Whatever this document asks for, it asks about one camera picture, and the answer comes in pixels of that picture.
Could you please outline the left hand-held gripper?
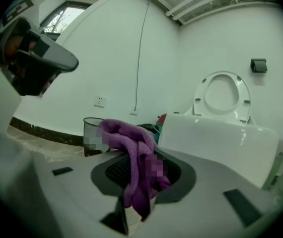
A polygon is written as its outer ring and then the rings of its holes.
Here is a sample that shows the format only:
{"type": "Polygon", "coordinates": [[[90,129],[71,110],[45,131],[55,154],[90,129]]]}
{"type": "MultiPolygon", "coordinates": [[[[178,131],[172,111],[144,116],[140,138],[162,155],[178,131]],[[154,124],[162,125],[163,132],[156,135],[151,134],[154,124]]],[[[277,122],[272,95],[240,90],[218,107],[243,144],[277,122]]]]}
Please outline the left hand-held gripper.
{"type": "Polygon", "coordinates": [[[0,68],[21,96],[41,96],[61,73],[79,65],[74,54],[45,35],[22,14],[34,6],[21,0],[9,7],[0,23],[0,68]],[[14,59],[4,58],[4,47],[12,35],[23,36],[14,59]]]}

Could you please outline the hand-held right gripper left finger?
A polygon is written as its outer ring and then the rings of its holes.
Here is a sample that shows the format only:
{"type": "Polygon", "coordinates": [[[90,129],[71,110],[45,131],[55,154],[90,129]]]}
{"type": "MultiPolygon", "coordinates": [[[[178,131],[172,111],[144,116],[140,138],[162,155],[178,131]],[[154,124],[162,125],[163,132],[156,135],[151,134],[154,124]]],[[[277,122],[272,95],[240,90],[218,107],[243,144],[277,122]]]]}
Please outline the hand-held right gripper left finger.
{"type": "Polygon", "coordinates": [[[117,154],[48,162],[33,153],[39,184],[64,238],[126,238],[123,189],[108,179],[105,166],[117,154]]]}

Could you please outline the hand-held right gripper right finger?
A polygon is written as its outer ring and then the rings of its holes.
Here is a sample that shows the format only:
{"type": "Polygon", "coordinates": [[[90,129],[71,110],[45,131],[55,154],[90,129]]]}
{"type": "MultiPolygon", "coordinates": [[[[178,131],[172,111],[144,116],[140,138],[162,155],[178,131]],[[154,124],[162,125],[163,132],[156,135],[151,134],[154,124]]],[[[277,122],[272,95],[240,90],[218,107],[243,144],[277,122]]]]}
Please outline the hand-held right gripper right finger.
{"type": "Polygon", "coordinates": [[[254,238],[274,209],[272,196],[227,166],[156,149],[171,186],[160,192],[136,238],[254,238]]]}

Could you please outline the person's left hand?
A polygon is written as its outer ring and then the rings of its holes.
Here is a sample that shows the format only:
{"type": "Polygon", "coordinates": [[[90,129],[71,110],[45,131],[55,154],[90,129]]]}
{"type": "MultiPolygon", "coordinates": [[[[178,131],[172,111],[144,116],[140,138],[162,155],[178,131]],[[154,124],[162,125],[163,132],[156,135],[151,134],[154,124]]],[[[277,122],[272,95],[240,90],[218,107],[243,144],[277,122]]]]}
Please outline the person's left hand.
{"type": "Polygon", "coordinates": [[[7,61],[13,60],[16,57],[16,52],[18,50],[30,51],[36,45],[36,41],[27,40],[26,37],[12,35],[6,42],[4,47],[4,58],[7,61]]]}

